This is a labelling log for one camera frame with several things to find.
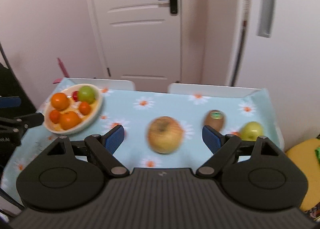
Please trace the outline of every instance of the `kiwi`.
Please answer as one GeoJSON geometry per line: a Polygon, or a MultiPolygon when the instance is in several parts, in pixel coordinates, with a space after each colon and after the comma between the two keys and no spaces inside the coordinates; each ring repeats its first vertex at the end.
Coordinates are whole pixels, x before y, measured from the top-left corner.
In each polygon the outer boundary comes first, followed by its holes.
{"type": "Polygon", "coordinates": [[[204,119],[204,125],[209,125],[217,132],[221,131],[225,122],[225,115],[219,110],[211,110],[204,119]]]}

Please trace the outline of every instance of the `daisy pattern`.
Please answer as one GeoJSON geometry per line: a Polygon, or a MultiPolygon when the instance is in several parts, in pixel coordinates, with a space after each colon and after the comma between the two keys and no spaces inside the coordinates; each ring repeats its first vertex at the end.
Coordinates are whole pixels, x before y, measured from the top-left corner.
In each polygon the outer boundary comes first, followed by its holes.
{"type": "Polygon", "coordinates": [[[193,132],[192,124],[188,124],[186,121],[181,121],[180,125],[183,130],[184,137],[188,140],[191,140],[193,134],[195,134],[193,132]]]}
{"type": "Polygon", "coordinates": [[[140,99],[136,99],[136,102],[133,104],[134,108],[136,108],[137,110],[144,110],[152,108],[155,105],[155,102],[152,101],[151,97],[147,98],[145,96],[142,96],[140,99]]]}
{"type": "Polygon", "coordinates": [[[256,111],[256,107],[253,103],[243,102],[239,104],[239,110],[245,116],[252,116],[256,111]]]}
{"type": "Polygon", "coordinates": [[[226,131],[226,134],[233,134],[240,137],[240,128],[230,128],[226,131]]]}
{"type": "Polygon", "coordinates": [[[108,118],[110,118],[108,112],[105,112],[105,113],[103,113],[102,115],[100,115],[100,119],[101,119],[101,120],[106,120],[106,119],[108,119],[108,118]]]}
{"type": "Polygon", "coordinates": [[[26,161],[24,159],[17,160],[14,164],[15,164],[16,170],[18,172],[23,171],[24,168],[27,166],[27,163],[26,163],[26,161]]]}
{"type": "Polygon", "coordinates": [[[0,184],[0,188],[2,188],[4,191],[6,191],[8,189],[8,183],[9,183],[9,180],[5,177],[2,177],[1,178],[1,184],[0,184]]]}
{"type": "Polygon", "coordinates": [[[112,128],[116,127],[117,125],[122,125],[125,130],[129,129],[127,127],[129,121],[126,121],[125,119],[115,119],[108,122],[107,125],[103,125],[104,128],[107,129],[106,132],[110,131],[112,128]]]}
{"type": "Polygon", "coordinates": [[[113,90],[108,89],[107,87],[100,89],[101,93],[103,93],[105,96],[110,96],[112,93],[114,93],[113,90]]]}
{"type": "Polygon", "coordinates": [[[201,94],[189,95],[189,101],[193,101],[195,105],[204,104],[208,101],[210,96],[202,96],[201,94]]]}
{"type": "Polygon", "coordinates": [[[55,135],[50,135],[50,136],[48,136],[48,140],[49,141],[54,141],[55,139],[57,138],[57,136],[55,136],[55,135]]]}
{"type": "Polygon", "coordinates": [[[161,160],[157,157],[146,157],[141,160],[140,164],[143,168],[159,168],[161,160]]]}

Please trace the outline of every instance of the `pink wall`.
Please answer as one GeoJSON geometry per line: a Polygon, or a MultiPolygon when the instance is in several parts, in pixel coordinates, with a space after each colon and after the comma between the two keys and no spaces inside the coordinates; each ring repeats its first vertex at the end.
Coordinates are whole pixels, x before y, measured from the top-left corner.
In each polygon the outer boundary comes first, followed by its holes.
{"type": "Polygon", "coordinates": [[[105,78],[86,0],[0,0],[0,40],[8,60],[38,107],[62,77],[105,78]]]}

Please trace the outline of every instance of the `metal pivot screw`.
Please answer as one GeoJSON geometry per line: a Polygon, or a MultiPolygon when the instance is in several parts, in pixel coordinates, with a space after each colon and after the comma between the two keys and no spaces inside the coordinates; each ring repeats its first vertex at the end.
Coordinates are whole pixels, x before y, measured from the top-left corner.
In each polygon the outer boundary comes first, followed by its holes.
{"type": "Polygon", "coordinates": [[[202,175],[211,175],[214,173],[214,168],[211,168],[211,167],[201,167],[199,168],[199,172],[202,174],[202,175]]]}
{"type": "Polygon", "coordinates": [[[127,169],[125,167],[113,167],[111,172],[114,175],[123,175],[127,172],[127,169]]]}

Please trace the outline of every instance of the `door panel groove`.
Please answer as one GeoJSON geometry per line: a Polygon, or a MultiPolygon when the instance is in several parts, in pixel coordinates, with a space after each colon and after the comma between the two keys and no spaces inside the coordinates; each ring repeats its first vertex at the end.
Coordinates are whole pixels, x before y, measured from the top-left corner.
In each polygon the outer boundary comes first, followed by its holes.
{"type": "Polygon", "coordinates": [[[164,21],[164,19],[127,21],[127,22],[114,22],[114,23],[110,23],[110,25],[112,25],[114,27],[133,26],[133,25],[154,25],[154,24],[161,24],[163,21],[164,21]]]}
{"type": "Polygon", "coordinates": [[[139,10],[139,9],[157,9],[160,7],[168,7],[168,3],[145,3],[145,4],[135,4],[135,5],[128,5],[128,6],[119,6],[110,8],[108,12],[120,12],[120,11],[128,11],[128,10],[139,10]]]}

